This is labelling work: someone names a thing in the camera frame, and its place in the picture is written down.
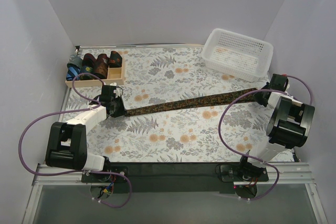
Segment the aluminium frame rail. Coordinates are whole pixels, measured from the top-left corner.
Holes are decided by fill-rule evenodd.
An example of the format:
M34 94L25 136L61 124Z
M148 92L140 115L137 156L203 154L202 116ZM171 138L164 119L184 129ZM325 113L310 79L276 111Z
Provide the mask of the aluminium frame rail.
M127 176L37 176L24 223L327 223L309 165L276 164L258 182L224 164L115 163Z

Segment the brown patterned rolled tie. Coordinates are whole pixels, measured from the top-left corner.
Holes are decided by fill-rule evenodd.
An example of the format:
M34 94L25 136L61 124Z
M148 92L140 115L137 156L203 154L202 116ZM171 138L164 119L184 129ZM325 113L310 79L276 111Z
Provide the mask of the brown patterned rolled tie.
M93 74L100 79L106 79L108 76L108 61L106 54L99 54L94 63Z

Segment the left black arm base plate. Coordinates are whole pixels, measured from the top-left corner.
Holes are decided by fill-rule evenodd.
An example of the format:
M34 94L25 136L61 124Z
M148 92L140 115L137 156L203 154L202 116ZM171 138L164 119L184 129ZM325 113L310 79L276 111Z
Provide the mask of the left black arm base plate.
M81 177L82 183L110 183L114 180L114 175L110 172L128 175L128 168L126 166L111 166L106 170L107 174L84 173Z

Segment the navy yellow-dotted rolled tie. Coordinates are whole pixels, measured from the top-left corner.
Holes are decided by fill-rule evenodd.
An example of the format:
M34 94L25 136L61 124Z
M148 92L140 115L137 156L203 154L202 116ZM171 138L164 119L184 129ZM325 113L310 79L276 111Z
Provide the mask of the navy yellow-dotted rolled tie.
M83 75L81 75L79 77L79 79L80 80L92 80L92 79L94 79L94 77L91 76L92 72L93 72L93 68L92 67L90 67L90 66L82 66L80 68L80 73L83 73Z

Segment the black orange-dotted rolled tie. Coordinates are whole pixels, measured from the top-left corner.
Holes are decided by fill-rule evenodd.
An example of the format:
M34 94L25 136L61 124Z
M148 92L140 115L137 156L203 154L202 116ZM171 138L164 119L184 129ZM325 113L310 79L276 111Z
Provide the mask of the black orange-dotted rolled tie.
M108 61L109 68L121 68L123 59L117 51L111 51Z

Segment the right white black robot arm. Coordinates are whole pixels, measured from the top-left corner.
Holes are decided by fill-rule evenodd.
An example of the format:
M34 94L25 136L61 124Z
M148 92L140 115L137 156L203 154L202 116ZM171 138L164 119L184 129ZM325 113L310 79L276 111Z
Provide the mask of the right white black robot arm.
M266 128L267 140L243 156L235 170L242 180L257 179L266 173L266 163L283 151L302 147L307 141L315 107L298 101L288 93L259 92L254 95L258 104L274 108Z

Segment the wooden compartment tray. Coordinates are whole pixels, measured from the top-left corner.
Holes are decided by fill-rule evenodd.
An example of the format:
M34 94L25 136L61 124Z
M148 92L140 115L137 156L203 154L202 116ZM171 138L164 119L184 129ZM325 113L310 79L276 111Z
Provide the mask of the wooden compartment tray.
M105 84L116 83L118 85L124 84L124 74L125 74L125 65L122 62L121 68L109 68L108 67L108 76L106 79L100 79L95 76L92 72L91 76L94 77L92 80L80 80L79 77L83 75L83 73L79 73L74 77L72 81L65 81L65 84L68 87L72 87L74 85L76 88L84 88L84 87L98 87L101 85L100 81L103 81Z

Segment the dark red rolled tie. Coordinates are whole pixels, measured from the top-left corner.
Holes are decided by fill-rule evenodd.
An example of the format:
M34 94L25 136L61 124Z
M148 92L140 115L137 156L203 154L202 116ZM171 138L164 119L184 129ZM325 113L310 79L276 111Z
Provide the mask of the dark red rolled tie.
M90 68L94 68L96 63L96 58L90 54L90 53L86 53L83 57L82 60L82 66L84 67L90 67Z

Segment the white plastic perforated basket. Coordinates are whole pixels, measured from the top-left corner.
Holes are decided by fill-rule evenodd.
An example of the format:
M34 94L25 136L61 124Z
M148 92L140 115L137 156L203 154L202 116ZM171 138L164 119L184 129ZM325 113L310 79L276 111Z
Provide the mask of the white plastic perforated basket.
M216 28L209 35L201 57L205 66L248 82L263 78L274 52L272 44Z

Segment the black tie with gold keys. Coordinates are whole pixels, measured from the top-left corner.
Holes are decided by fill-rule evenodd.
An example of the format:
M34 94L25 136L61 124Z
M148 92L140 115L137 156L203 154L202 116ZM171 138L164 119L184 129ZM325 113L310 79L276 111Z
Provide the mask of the black tie with gold keys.
M255 91L255 88L240 90L230 93L221 93L214 95L207 95L198 98L186 99L181 101L173 101L162 104L155 104L150 106L145 106L136 109L125 110L125 116L137 116L150 113L158 113L165 111L181 110L181 109L191 109L191 108L201 108L206 106L218 106L218 105L228 105L239 96L246 94L250 91Z

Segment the blue striped rolled tie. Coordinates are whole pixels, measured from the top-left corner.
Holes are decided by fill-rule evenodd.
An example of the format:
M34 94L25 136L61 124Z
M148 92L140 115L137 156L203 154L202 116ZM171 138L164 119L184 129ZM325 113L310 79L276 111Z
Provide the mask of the blue striped rolled tie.
M72 81L80 73L80 68L73 64L67 65L67 68L66 81Z

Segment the grey rolled tie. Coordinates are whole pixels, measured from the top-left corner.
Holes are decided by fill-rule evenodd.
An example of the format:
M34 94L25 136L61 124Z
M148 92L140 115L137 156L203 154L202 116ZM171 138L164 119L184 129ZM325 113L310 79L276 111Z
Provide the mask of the grey rolled tie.
M82 67L82 59L79 56L71 55L67 67L76 67L80 69Z

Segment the floral patterned table mat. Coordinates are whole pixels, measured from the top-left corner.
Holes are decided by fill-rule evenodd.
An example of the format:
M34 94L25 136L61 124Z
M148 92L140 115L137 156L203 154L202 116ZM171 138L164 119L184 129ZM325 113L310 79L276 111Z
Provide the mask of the floral patterned table mat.
M127 109L261 88L205 66L200 47L120 48ZM113 162L236 162L267 140L272 109L255 102L109 118L87 135L88 151Z

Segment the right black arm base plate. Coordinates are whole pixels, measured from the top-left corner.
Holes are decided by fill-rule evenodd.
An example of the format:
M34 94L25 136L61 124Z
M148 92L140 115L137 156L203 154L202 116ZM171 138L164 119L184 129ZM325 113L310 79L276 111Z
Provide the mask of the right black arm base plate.
M261 174L252 174L242 172L234 164L219 164L215 167L215 174L223 182L258 182L269 181L268 174L265 169L262 169Z

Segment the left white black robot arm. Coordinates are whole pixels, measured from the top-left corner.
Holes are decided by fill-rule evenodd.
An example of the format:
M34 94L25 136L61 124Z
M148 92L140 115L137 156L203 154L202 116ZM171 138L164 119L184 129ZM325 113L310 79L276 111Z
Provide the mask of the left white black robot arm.
M111 178L112 170L106 158L89 153L87 134L108 117L124 115L123 90L116 84L103 85L101 94L94 98L89 110L66 122L55 122L50 129L45 162L50 167L90 170L100 182Z

